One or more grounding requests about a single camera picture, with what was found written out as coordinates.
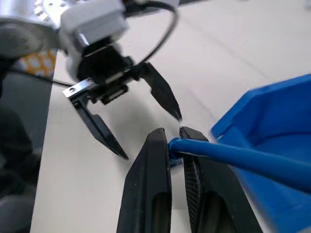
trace blue container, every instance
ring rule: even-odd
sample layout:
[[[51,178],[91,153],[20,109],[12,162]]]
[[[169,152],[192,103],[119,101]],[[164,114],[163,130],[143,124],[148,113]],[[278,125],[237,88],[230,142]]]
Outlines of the blue container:
[[[311,164],[311,74],[248,91],[211,131],[223,144]],[[311,195],[233,169],[275,231],[311,231]]]

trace tabletop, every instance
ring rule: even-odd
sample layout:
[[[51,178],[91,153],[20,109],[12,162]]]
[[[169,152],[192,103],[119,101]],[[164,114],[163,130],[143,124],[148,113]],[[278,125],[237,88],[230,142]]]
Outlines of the tabletop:
[[[144,82],[107,106],[90,105],[120,142],[120,159],[89,133],[61,87],[52,88],[32,233],[115,232],[125,176],[146,136],[163,127],[210,128],[247,90],[310,72],[310,12],[293,0],[205,1],[180,7],[180,22],[151,63],[170,84],[183,115],[179,124]],[[120,40],[139,61],[165,32],[170,14],[129,19]],[[70,82],[58,54],[54,77]],[[190,232],[184,173],[172,172],[172,233]]]

